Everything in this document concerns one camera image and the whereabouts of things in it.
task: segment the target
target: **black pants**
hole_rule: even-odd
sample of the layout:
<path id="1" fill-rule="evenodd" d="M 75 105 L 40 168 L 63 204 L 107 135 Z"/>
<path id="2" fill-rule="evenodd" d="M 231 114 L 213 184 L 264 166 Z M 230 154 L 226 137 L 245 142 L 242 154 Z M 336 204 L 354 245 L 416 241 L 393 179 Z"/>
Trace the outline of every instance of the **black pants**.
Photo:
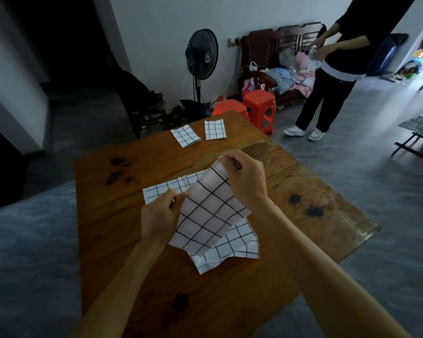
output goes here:
<path id="1" fill-rule="evenodd" d="M 343 103 L 351 93 L 355 81 L 341 81 L 328 75 L 322 69 L 318 69 L 315 76 L 312 94 L 305 102 L 301 114 L 296 120 L 296 125 L 300 129 L 306 130 L 322 100 L 323 104 L 318 118 L 317 129 L 327 132 L 329 126 L 340 112 Z"/>

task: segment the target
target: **forearm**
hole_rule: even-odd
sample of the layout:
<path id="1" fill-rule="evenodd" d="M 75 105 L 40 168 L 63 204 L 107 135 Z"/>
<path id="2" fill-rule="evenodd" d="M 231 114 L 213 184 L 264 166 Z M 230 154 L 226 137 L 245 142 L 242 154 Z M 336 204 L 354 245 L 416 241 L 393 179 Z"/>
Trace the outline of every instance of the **forearm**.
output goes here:
<path id="1" fill-rule="evenodd" d="M 314 317 L 328 337 L 409 337 L 329 256 L 268 202 L 254 211 L 271 230 Z"/>
<path id="2" fill-rule="evenodd" d="M 137 244 L 124 266 L 84 315 L 71 338 L 121 337 L 142 282 L 164 245 Z"/>
<path id="3" fill-rule="evenodd" d="M 365 35 L 359 36 L 351 40 L 344 40 L 334 43 L 337 50 L 355 50 L 371 45 Z"/>
<path id="4" fill-rule="evenodd" d="M 339 29 L 340 29 L 340 25 L 336 22 L 335 24 L 332 25 L 331 28 L 329 28 L 326 32 L 323 33 L 322 37 L 324 39 L 330 38 L 334 36 L 335 34 L 337 34 Z"/>

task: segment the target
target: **white wall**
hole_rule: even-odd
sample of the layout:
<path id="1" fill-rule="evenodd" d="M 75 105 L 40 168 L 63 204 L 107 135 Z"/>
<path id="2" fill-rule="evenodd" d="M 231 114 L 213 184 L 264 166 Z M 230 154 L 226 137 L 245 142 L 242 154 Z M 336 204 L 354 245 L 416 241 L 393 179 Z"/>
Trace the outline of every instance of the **white wall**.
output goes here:
<path id="1" fill-rule="evenodd" d="M 48 100 L 0 29 L 0 133 L 21 153 L 43 148 Z"/>
<path id="2" fill-rule="evenodd" d="M 149 89 L 163 92 L 170 111 L 180 99 L 192 99 L 185 49 L 196 30 L 209 28 L 218 38 L 217 67 L 202 83 L 207 102 L 221 95 L 232 78 L 238 49 L 227 48 L 227 38 L 306 22 L 321 21 L 330 27 L 351 1 L 111 0 L 111 4 L 133 74 Z M 227 94 L 235 93 L 236 81 Z"/>
<path id="3" fill-rule="evenodd" d="M 118 65 L 125 71 L 132 72 L 124 43 L 119 33 L 118 23 L 114 17 L 113 7 L 110 0 L 92 0 L 96 8 L 97 16 L 102 25 L 108 46 L 113 53 Z"/>
<path id="4" fill-rule="evenodd" d="M 16 52 L 30 69 L 35 79 L 39 83 L 45 83 L 50 80 L 49 73 L 40 58 L 36 48 L 27 38 L 22 26 L 5 7 L 0 0 L 0 29 L 6 34 L 7 38 L 16 48 Z"/>
<path id="5" fill-rule="evenodd" d="M 409 10 L 398 22 L 393 33 L 407 33 L 409 39 L 400 47 L 395 58 L 390 63 L 389 71 L 398 71 L 412 58 L 423 39 L 423 0 L 415 0 Z"/>

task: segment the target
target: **red plastic stool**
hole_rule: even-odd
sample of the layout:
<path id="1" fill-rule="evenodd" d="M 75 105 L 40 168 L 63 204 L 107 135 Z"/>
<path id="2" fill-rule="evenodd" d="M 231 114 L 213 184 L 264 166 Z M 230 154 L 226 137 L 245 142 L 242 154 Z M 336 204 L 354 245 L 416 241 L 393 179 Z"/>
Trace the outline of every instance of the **red plastic stool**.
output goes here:
<path id="1" fill-rule="evenodd" d="M 249 121 L 248 109 L 236 100 L 222 101 L 215 105 L 213 115 L 220 115 L 226 111 L 236 110 L 241 116 Z"/>
<path id="2" fill-rule="evenodd" d="M 254 90 L 246 94 L 243 98 L 243 104 L 251 108 L 251 122 L 262 133 L 271 135 L 274 133 L 274 119 L 276 117 L 276 98 L 273 94 L 264 90 Z M 266 112 L 271 109 L 271 116 L 266 115 Z M 269 122 L 263 127 L 263 120 Z"/>

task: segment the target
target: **fan pole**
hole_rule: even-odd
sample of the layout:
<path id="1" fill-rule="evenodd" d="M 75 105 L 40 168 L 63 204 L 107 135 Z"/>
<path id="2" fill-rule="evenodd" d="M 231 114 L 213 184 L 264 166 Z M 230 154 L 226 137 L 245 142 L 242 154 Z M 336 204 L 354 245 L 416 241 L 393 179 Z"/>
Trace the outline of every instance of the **fan pole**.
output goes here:
<path id="1" fill-rule="evenodd" d="M 201 103 L 201 80 L 194 77 L 194 85 L 196 86 L 197 102 Z"/>

